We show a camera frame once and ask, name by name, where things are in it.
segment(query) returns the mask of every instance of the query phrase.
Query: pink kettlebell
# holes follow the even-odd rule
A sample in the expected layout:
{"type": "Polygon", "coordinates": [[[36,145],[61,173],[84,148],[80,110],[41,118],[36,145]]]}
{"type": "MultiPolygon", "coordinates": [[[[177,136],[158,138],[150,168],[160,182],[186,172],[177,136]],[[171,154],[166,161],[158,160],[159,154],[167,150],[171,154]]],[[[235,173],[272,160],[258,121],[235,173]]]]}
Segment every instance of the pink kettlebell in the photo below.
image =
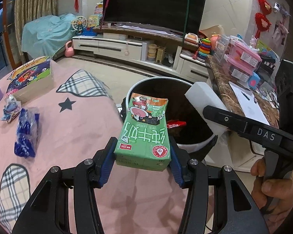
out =
{"type": "Polygon", "coordinates": [[[64,55],[66,57],[72,57],[74,54],[75,54],[75,52],[74,52],[74,48],[73,48],[73,42],[70,40],[69,42],[67,42],[65,44],[65,52],[64,52],[64,55]]]}

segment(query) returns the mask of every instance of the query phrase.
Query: pen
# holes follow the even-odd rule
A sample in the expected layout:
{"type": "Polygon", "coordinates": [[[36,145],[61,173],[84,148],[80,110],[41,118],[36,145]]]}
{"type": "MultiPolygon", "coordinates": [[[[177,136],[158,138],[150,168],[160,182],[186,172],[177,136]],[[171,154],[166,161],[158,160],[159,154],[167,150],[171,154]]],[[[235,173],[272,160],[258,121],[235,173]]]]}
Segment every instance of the pen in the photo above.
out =
{"type": "Polygon", "coordinates": [[[241,93],[244,95],[244,97],[246,97],[247,98],[247,100],[249,101],[250,99],[249,99],[249,97],[248,96],[246,96],[242,91],[241,91],[241,93]]]}

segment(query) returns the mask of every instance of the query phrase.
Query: blue plastic bag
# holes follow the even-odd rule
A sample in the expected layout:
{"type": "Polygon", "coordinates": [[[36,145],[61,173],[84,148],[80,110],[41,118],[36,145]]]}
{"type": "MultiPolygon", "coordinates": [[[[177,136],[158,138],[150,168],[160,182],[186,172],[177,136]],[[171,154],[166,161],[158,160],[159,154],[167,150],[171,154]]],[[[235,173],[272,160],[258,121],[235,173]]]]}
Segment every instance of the blue plastic bag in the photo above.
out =
{"type": "Polygon", "coordinates": [[[30,109],[22,108],[18,127],[14,153],[19,157],[35,157],[38,139],[39,114],[30,109]]]}

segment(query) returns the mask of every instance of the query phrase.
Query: metal screw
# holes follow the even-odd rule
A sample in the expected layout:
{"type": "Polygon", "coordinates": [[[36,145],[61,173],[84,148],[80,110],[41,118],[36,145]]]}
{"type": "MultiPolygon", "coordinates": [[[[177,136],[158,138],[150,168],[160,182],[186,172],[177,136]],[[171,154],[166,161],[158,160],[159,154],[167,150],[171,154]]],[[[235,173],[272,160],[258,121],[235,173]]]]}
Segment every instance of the metal screw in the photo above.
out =
{"type": "Polygon", "coordinates": [[[50,170],[52,173],[56,173],[59,170],[59,168],[57,166],[53,166],[50,170]]]}
{"type": "Polygon", "coordinates": [[[197,161],[196,159],[190,159],[189,162],[192,165],[197,165],[199,163],[199,161],[197,161]]]}
{"type": "Polygon", "coordinates": [[[92,159],[86,159],[85,161],[84,161],[84,164],[85,165],[90,165],[90,164],[92,164],[93,163],[93,160],[92,159]]]}
{"type": "Polygon", "coordinates": [[[232,171],[232,168],[231,168],[231,166],[229,166],[229,165],[225,165],[225,166],[224,166],[224,170],[225,170],[226,172],[231,172],[231,171],[232,171]]]}

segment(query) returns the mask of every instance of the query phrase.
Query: curtain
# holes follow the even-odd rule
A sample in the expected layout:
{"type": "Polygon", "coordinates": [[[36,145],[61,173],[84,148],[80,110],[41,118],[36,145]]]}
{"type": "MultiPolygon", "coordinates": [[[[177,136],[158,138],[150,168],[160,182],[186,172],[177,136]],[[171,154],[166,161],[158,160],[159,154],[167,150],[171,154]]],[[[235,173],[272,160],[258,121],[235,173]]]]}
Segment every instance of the curtain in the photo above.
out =
{"type": "Polygon", "coordinates": [[[56,0],[15,0],[15,34],[17,47],[25,63],[21,50],[23,27],[26,23],[47,15],[57,15],[56,0]]]}

